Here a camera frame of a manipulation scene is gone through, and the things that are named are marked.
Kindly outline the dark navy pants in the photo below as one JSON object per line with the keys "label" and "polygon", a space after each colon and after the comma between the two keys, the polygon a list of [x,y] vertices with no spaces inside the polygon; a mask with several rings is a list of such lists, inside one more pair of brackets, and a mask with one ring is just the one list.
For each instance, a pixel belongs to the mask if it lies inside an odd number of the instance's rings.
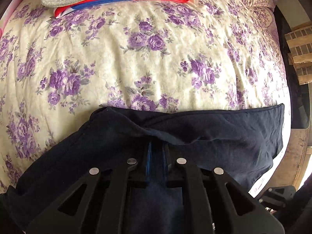
{"label": "dark navy pants", "polygon": [[114,168],[145,143],[151,143],[150,179],[132,192],[128,233],[186,233],[181,189],[166,186],[164,146],[200,168],[222,168],[249,193],[283,147],[283,122],[282,104],[172,114],[101,108],[1,194],[1,233],[27,233],[31,221],[91,168]]}

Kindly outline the woven wooden chair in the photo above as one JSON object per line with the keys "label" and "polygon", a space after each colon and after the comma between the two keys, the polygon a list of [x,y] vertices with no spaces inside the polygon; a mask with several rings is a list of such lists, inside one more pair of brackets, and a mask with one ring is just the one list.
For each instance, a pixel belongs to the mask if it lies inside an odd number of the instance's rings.
{"label": "woven wooden chair", "polygon": [[300,85],[311,83],[312,30],[311,21],[292,28],[285,34],[290,50],[290,64],[293,65]]}

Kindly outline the purple floral bed sheet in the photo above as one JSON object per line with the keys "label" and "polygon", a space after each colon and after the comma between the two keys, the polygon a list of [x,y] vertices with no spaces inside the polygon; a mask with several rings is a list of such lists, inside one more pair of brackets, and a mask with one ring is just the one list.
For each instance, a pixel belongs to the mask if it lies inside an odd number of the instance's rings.
{"label": "purple floral bed sheet", "polygon": [[1,36],[1,191],[101,106],[164,113],[285,105],[274,0],[127,1],[56,19],[23,0]]}

